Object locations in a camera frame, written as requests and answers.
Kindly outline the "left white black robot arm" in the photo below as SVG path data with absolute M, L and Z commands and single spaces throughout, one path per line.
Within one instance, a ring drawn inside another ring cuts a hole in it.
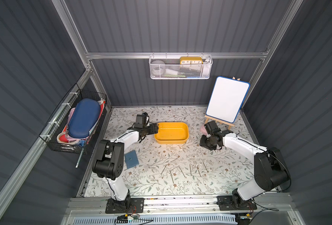
M 143 141 L 146 136 L 157 133 L 158 124 L 148 123 L 130 127 L 117 138 L 99 141 L 92 172 L 108 184 L 113 200 L 124 203 L 130 196 L 129 190 L 121 178 L 125 150 L 132 144 Z

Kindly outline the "pink pencil case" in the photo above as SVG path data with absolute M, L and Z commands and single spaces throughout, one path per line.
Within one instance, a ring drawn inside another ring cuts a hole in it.
M 205 136 L 208 135 L 208 133 L 207 133 L 207 131 L 206 131 L 204 125 L 202 125 L 202 126 L 200 127 L 200 132 L 201 132 L 203 135 L 205 135 Z

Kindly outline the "yellow plastic storage box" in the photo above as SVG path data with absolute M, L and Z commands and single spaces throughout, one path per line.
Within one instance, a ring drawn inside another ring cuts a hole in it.
M 159 144 L 184 144 L 189 138 L 189 128 L 184 122 L 160 122 L 154 137 Z

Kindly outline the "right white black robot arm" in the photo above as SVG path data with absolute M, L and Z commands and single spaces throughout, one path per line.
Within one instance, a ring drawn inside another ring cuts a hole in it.
M 220 150 L 222 147 L 231 148 L 253 163 L 253 178 L 232 192 L 234 204 L 249 201 L 291 181 L 283 156 L 277 148 L 269 149 L 256 145 L 229 130 L 216 130 L 212 134 L 202 135 L 200 146 L 211 151 Z

